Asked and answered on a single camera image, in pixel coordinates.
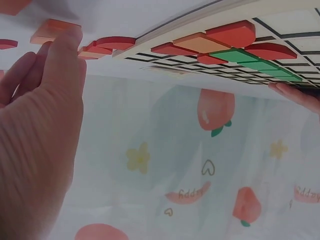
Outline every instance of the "green puzzle piece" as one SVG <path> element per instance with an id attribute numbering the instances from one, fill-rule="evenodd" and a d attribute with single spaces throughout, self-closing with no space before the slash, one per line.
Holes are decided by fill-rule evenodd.
<path id="1" fill-rule="evenodd" d="M 273 77 L 292 77 L 294 76 L 293 73 L 283 69 L 279 68 L 278 70 L 260 70 L 261 73 L 268 74 Z"/>
<path id="2" fill-rule="evenodd" d="M 228 62 L 253 62 L 258 61 L 259 58 L 241 48 L 231 48 L 229 50 L 217 51 L 210 53 L 210 56 L 226 60 Z"/>
<path id="3" fill-rule="evenodd" d="M 279 67 L 270 61 L 266 61 L 263 59 L 259 59 L 259 61 L 245 61 L 245 62 L 238 62 L 239 65 L 242 65 L 249 69 L 258 70 L 264 73 L 262 70 L 278 70 Z"/>
<path id="4" fill-rule="evenodd" d="M 292 76 L 276 76 L 277 79 L 289 82 L 302 82 L 302 78 L 297 75 Z"/>

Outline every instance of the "puzzle board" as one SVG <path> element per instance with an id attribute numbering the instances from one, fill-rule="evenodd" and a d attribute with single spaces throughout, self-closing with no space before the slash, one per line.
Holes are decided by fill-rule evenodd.
<path id="1" fill-rule="evenodd" d="M 320 7 L 302 8 L 242 20 L 247 20 L 255 26 L 256 39 L 253 44 L 278 44 L 288 47 L 297 54 L 296 59 L 269 62 L 297 76 L 300 81 L 282 80 L 281 77 L 271 76 L 236 62 L 203 64 L 197 61 L 197 55 L 167 55 L 154 53 L 148 49 L 125 56 L 125 59 L 148 63 L 151 66 L 228 78 L 250 85 L 285 82 L 301 88 L 320 88 Z"/>

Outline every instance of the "black grid line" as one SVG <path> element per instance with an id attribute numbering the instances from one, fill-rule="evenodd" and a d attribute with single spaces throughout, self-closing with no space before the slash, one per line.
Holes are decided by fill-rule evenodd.
<path id="1" fill-rule="evenodd" d="M 315 8 L 317 15 L 320 17 L 319 9 Z M 144 63 L 152 63 L 155 65 L 167 66 L 168 68 L 186 70 L 191 73 L 206 74 L 210 76 L 216 76 L 221 78 L 228 78 L 237 82 L 251 84 L 251 85 L 267 85 L 269 83 L 287 83 L 296 88 L 320 88 L 320 62 L 312 61 L 312 56 L 320 56 L 320 50 L 315 49 L 312 51 L 302 51 L 296 45 L 291 42 L 295 39 L 308 39 L 320 37 L 320 31 L 315 32 L 299 32 L 290 34 L 280 34 L 264 21 L 255 17 L 252 19 L 255 25 L 260 25 L 270 32 L 270 36 L 259 37 L 255 40 L 258 42 L 274 42 L 274 40 L 280 41 L 281 45 L 291 48 L 298 56 L 304 59 L 306 62 L 288 62 L 283 63 L 279 60 L 273 60 L 279 67 L 282 67 L 289 72 L 299 76 L 303 81 L 284 81 L 274 76 L 268 76 L 257 70 L 249 70 L 247 67 L 237 65 L 236 63 L 225 63 L 216 65 L 205 65 L 197 61 L 197 57 L 194 55 L 179 56 L 185 58 L 175 59 L 175 55 L 153 55 L 152 53 L 137 53 L 134 57 L 127 57 L 126 59 L 140 61 Z M 310 67 L 310 70 L 298 70 L 298 67 Z"/>

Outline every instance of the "skin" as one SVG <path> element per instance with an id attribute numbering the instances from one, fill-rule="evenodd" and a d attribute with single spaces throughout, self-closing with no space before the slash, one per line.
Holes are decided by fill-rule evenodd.
<path id="1" fill-rule="evenodd" d="M 269 88 L 285 98 L 299 104 L 315 114 L 319 115 L 320 121 L 320 96 L 312 96 L 301 92 L 284 83 L 270 83 Z"/>
<path id="2" fill-rule="evenodd" d="M 67 30 L 0 81 L 2 240 L 45 239 L 71 185 L 87 70 L 81 40 L 79 27 Z"/>

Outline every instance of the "wooden puzzle piece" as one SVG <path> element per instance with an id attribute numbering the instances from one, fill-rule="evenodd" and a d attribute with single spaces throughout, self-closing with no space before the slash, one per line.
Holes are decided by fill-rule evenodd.
<path id="1" fill-rule="evenodd" d="M 18 47 L 18 42 L 9 39 L 0 39 L 0 49 L 13 49 Z"/>
<path id="2" fill-rule="evenodd" d="M 32 0 L 0 0 L 0 14 L 15 16 Z"/>
<path id="3" fill-rule="evenodd" d="M 199 63 L 206 64 L 206 65 L 227 64 L 228 63 L 228 61 L 210 56 L 209 54 L 203 54 L 203 53 L 198 54 L 197 60 Z"/>
<path id="4" fill-rule="evenodd" d="M 207 37 L 203 32 L 198 32 L 174 40 L 173 45 L 202 54 L 228 50 L 231 48 L 222 42 Z"/>
<path id="5" fill-rule="evenodd" d="M 175 56 L 188 56 L 197 55 L 197 51 L 192 51 L 183 47 L 175 46 L 172 42 L 167 42 L 165 44 L 151 48 L 152 53 L 175 55 Z"/>
<path id="6" fill-rule="evenodd" d="M 105 55 L 111 55 L 112 52 L 112 49 L 97 47 L 97 41 L 93 41 L 88 46 L 82 47 L 78 56 L 85 60 L 95 60 L 100 59 Z"/>
<path id="7" fill-rule="evenodd" d="M 98 60 L 99 59 L 99 58 L 96 58 L 96 57 L 81 56 L 81 55 L 78 55 L 78 58 L 83 59 L 83 60 Z"/>
<path id="8" fill-rule="evenodd" d="M 264 73 L 264 74 L 268 74 L 270 76 L 273 76 L 273 77 L 291 77 L 291 76 L 294 76 L 293 73 L 283 69 L 283 68 L 280 68 L 278 70 L 260 70 L 261 73 Z"/>
<path id="9" fill-rule="evenodd" d="M 229 46 L 243 48 L 256 41 L 256 27 L 244 20 L 209 29 L 206 35 Z"/>
<path id="10" fill-rule="evenodd" d="M 283 81 L 290 81 L 290 82 L 302 82 L 302 78 L 297 75 L 292 76 L 277 76 L 277 79 L 283 80 Z"/>
<path id="11" fill-rule="evenodd" d="M 49 41 L 53 42 L 61 32 L 73 26 L 81 27 L 80 25 L 70 22 L 48 19 L 32 35 L 30 43 L 42 45 Z"/>
<path id="12" fill-rule="evenodd" d="M 136 44 L 136 39 L 127 36 L 108 36 L 96 41 L 96 46 L 106 49 L 126 50 Z"/>
<path id="13" fill-rule="evenodd" d="M 244 50 L 264 60 L 297 59 L 298 57 L 287 46 L 270 42 L 253 44 L 245 47 Z"/>
<path id="14" fill-rule="evenodd" d="M 212 57 L 223 59 L 228 62 L 239 63 L 239 62 L 255 62 L 259 58 L 243 49 L 231 48 L 225 51 L 213 52 L 209 54 Z"/>
<path id="15" fill-rule="evenodd" d="M 239 65 L 244 66 L 249 69 L 258 70 L 278 70 L 279 67 L 267 60 L 259 59 L 258 61 L 245 61 L 245 62 L 238 62 Z"/>

